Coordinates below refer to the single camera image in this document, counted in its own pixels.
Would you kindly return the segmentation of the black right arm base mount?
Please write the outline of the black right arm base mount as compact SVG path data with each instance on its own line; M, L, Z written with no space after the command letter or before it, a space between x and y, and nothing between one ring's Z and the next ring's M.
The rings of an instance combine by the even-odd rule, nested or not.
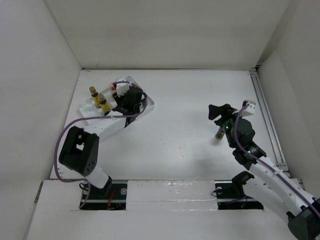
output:
M215 181L211 196L217 199L218 210L263 210L260 202L244 193L243 186L253 178L251 173L243 171L231 180Z

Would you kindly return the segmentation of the brown spice jar dark cap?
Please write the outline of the brown spice jar dark cap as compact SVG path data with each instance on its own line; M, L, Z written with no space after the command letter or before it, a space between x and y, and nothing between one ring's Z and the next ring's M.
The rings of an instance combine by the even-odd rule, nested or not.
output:
M215 134L215 138L217 140L222 140L224 136L225 136L225 130L220 127Z

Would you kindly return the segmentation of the yellow label bottle gold cap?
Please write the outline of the yellow label bottle gold cap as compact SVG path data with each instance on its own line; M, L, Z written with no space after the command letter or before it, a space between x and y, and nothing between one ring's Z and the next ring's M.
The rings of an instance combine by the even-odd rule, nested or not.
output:
M99 98L98 98L99 93L97 92L96 88L94 86L90 86L89 91L90 91L91 97L95 103L95 106L97 108L100 108L101 106L100 106L100 102L99 102Z

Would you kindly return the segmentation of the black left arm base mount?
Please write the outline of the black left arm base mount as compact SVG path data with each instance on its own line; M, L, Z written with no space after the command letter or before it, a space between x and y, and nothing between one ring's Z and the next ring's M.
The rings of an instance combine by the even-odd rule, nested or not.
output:
M84 211L124 211L127 204L128 180L113 180L108 194L87 181L80 182L82 190L79 209Z

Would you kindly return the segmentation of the pink cap spice bottle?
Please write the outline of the pink cap spice bottle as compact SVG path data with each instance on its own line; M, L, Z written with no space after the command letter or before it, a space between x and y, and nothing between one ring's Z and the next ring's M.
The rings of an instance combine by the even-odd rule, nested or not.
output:
M116 97L117 94L117 84L115 82L110 83L109 85L110 88L110 94L112 96L112 98Z

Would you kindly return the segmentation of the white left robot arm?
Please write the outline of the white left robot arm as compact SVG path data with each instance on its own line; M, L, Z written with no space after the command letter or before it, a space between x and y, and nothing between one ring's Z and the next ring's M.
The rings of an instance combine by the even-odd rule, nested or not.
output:
M59 135L59 139L65 137L62 148L54 150L54 164L80 174L88 187L94 187L95 194L103 199L111 194L112 178L98 165L99 143L132 124L148 105L148 96L140 87L125 81L121 84L127 89L113 94L114 108L103 116L87 117L95 122L86 128L75 125L80 119L69 123Z

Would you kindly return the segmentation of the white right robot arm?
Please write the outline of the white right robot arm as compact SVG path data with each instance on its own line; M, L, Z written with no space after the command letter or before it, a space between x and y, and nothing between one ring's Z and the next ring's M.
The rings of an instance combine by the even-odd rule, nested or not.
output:
M247 116L256 104L245 100L241 109L230 104L208 106L208 119L219 127L215 137L226 137L235 160L245 168L231 179L230 204L252 198L278 215L298 240L320 236L320 200L295 184L253 141L256 132Z

